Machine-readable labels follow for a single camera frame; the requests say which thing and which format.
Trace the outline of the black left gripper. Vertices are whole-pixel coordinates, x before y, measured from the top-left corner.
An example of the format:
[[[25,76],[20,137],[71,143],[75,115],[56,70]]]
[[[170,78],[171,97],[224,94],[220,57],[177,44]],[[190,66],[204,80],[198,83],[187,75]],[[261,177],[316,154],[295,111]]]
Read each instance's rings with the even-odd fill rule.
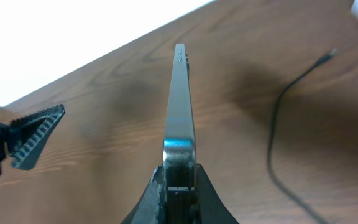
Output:
[[[60,104],[12,120],[8,128],[0,123],[0,175],[1,162],[6,158],[6,138],[9,156],[12,158],[11,166],[15,169],[31,170],[64,114],[65,108]]]

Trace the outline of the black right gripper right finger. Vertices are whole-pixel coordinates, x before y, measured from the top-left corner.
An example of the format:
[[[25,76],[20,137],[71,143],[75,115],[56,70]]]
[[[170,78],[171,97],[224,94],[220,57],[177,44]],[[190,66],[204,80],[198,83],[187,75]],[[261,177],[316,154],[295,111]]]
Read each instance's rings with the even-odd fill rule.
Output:
[[[196,189],[201,224],[239,224],[222,203],[201,164],[196,165]]]

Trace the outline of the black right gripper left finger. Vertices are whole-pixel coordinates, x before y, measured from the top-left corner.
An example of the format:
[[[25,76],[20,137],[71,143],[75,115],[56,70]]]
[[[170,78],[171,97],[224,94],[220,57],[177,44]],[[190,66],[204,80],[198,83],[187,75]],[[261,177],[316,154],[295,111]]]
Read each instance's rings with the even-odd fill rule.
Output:
[[[163,165],[158,166],[141,198],[121,224],[166,224]]]

